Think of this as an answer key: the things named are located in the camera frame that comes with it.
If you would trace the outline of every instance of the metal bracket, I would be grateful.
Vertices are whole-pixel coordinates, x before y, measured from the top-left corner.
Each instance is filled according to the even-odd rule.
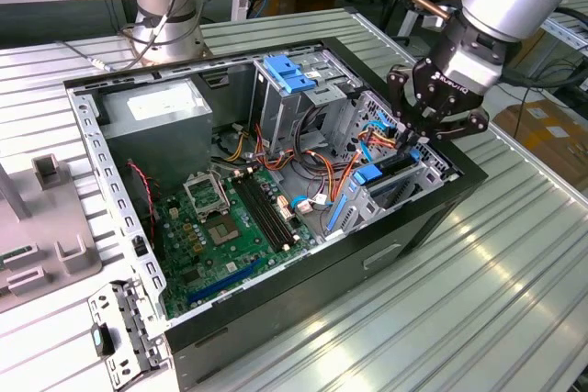
[[[114,353],[100,352],[100,340],[91,335],[96,353],[105,357],[110,383],[115,390],[147,376],[151,371],[167,364],[169,353],[164,339],[150,341],[145,320],[154,320],[153,310],[146,312],[141,302],[139,281],[113,282],[88,298],[92,320],[101,329],[106,328]]]

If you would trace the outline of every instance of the cardboard box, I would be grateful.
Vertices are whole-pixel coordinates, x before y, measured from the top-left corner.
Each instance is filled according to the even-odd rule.
[[[521,106],[509,106],[494,123],[514,136]],[[525,104],[516,140],[582,191],[588,187],[588,131],[549,100]]]

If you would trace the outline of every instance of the green circuit board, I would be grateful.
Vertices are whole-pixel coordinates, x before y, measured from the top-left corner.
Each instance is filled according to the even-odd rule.
[[[253,179],[269,188],[273,196],[281,195],[267,171],[255,172]],[[230,202],[229,213],[211,214],[206,222],[198,222],[191,201],[183,190],[155,203],[160,218],[156,224],[154,252],[167,281],[163,299],[168,318],[178,317],[242,284],[243,280],[305,253],[316,244],[304,224],[291,220],[285,224],[300,239],[289,250],[275,252],[237,195],[231,180],[225,178],[220,183]],[[191,188],[190,192],[196,199],[197,207],[199,200],[212,199],[206,186]],[[273,209],[278,210],[279,207],[274,204]],[[243,272],[247,272],[246,277],[240,277]],[[188,303],[191,295],[202,293],[201,290],[210,289],[219,281],[226,283],[231,277],[236,277],[234,283],[197,302]]]

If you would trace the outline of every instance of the sticker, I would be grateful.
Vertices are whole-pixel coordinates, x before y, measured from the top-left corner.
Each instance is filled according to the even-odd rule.
[[[549,117],[549,115],[545,113],[545,110],[541,109],[540,107],[530,107],[527,110],[529,111],[529,114],[537,119]]]
[[[317,73],[316,71],[308,71],[307,73],[304,73],[304,75],[306,76],[306,78],[319,78],[319,77],[321,77],[321,75],[319,73]]]
[[[553,135],[555,138],[567,138],[570,136],[568,132],[566,132],[560,126],[549,126],[546,129],[549,130],[551,135]]]
[[[196,106],[189,87],[174,87],[165,91],[134,96],[129,98],[127,106],[137,121],[160,117]]]

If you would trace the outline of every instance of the motherboard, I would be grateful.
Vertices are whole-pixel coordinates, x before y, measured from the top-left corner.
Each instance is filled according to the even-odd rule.
[[[284,213],[285,197],[268,171],[201,178],[154,203],[154,252],[167,281],[163,298],[169,319],[316,245],[297,216]],[[204,206],[218,209],[203,217]]]

